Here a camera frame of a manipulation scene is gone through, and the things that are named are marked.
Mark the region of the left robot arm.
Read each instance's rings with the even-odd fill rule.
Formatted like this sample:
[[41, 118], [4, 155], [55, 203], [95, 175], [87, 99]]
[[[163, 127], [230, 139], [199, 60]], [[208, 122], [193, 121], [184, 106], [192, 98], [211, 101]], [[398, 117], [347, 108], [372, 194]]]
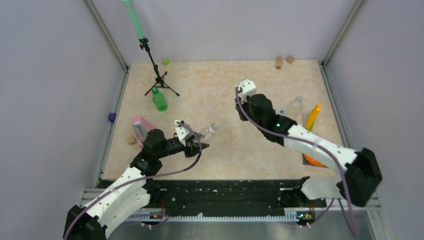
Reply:
[[63, 239], [106, 240], [134, 212], [160, 202], [160, 187], [153, 179], [164, 176], [158, 173], [161, 158], [178, 153], [196, 157], [190, 166], [174, 172], [179, 174], [193, 168], [209, 146], [186, 124], [178, 123], [169, 139], [160, 129], [150, 130], [142, 150], [116, 181], [85, 205], [75, 205], [68, 211]]

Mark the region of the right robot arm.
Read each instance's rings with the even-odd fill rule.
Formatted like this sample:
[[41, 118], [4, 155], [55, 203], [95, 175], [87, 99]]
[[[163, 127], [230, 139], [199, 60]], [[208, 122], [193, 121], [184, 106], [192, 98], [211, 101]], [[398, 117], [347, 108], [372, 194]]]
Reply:
[[235, 98], [242, 121], [250, 121], [264, 137], [283, 147], [295, 149], [335, 172], [330, 177], [302, 177], [282, 196], [285, 207], [307, 206], [321, 198], [345, 199], [349, 206], [364, 207], [383, 177], [374, 152], [354, 150], [332, 143], [306, 130], [295, 120], [275, 113], [264, 94], [254, 94], [242, 103]]

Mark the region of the clear bottle blue-white cap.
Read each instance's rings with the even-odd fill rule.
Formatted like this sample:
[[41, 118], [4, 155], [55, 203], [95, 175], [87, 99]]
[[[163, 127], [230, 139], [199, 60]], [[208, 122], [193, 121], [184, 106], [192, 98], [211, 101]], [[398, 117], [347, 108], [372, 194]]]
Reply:
[[219, 125], [215, 122], [202, 128], [201, 130], [197, 132], [200, 142], [203, 144], [210, 142], [214, 138], [218, 130], [219, 130]]

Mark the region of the green plastic bottle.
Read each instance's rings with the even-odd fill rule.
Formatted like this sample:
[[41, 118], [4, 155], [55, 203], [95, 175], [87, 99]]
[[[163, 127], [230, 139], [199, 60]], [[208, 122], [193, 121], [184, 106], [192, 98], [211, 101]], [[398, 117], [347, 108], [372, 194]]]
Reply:
[[168, 109], [168, 102], [166, 97], [159, 91], [157, 87], [151, 89], [152, 93], [152, 102], [154, 103], [156, 109], [160, 112], [164, 112]]

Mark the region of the clear plastic bottle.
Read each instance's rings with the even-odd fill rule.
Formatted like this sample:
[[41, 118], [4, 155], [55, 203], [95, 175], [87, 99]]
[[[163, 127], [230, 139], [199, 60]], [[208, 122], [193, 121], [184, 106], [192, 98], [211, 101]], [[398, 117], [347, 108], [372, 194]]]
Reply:
[[299, 116], [303, 108], [303, 97], [298, 95], [292, 99], [284, 109], [283, 115], [287, 118], [294, 120], [299, 123]]

